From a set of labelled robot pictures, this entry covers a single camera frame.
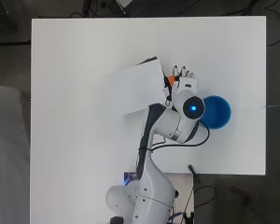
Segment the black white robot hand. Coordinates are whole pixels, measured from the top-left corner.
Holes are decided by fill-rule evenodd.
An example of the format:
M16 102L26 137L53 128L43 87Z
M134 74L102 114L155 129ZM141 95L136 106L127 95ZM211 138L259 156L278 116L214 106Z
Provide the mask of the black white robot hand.
M194 74L190 72L185 66L181 69L175 65L170 76L163 76L165 95L165 105L172 106L174 97L179 91L190 90L192 94L198 91L198 81Z

